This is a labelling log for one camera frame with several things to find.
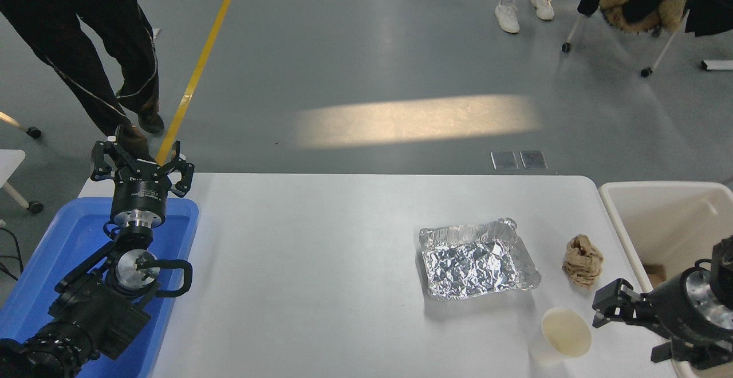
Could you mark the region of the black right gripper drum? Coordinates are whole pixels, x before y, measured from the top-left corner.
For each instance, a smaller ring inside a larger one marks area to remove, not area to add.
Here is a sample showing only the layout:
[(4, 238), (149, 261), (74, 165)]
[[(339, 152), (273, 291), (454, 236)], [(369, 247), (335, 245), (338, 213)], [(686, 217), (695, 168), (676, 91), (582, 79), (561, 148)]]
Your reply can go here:
[(689, 273), (676, 274), (647, 295), (660, 323), (676, 338), (693, 338), (695, 311), (685, 287), (688, 276)]

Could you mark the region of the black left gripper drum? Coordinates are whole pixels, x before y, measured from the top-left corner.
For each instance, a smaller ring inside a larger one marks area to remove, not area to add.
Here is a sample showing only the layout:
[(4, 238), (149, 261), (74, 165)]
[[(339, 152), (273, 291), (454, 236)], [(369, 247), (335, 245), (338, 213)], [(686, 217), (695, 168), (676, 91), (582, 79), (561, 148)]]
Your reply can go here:
[(170, 188), (172, 188), (172, 182), (167, 176), (154, 178), (152, 174), (144, 172), (139, 177), (128, 168), (117, 170), (112, 215), (120, 215), (133, 210), (165, 215)]

